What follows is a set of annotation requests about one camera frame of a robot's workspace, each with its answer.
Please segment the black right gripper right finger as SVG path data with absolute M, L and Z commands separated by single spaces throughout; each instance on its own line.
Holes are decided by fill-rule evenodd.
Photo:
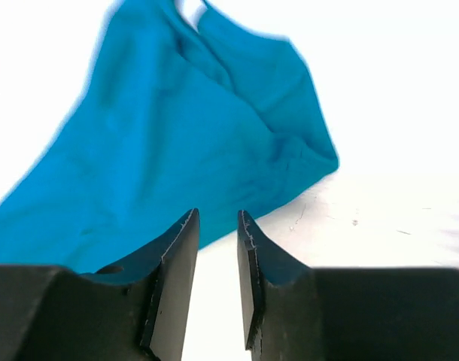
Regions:
M 312 268 L 238 214 L 254 360 L 459 360 L 459 269 Z

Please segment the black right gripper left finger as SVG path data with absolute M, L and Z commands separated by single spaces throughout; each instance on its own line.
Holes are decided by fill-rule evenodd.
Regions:
M 0 360 L 179 360 L 199 212 L 95 273 L 0 265 Z

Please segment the blue t shirt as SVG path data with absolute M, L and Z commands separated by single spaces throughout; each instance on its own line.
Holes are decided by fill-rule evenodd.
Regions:
M 87 94 L 0 204 L 0 263 L 94 272 L 196 208 L 201 245 L 339 165 L 309 70 L 284 39 L 171 1 L 114 12 Z

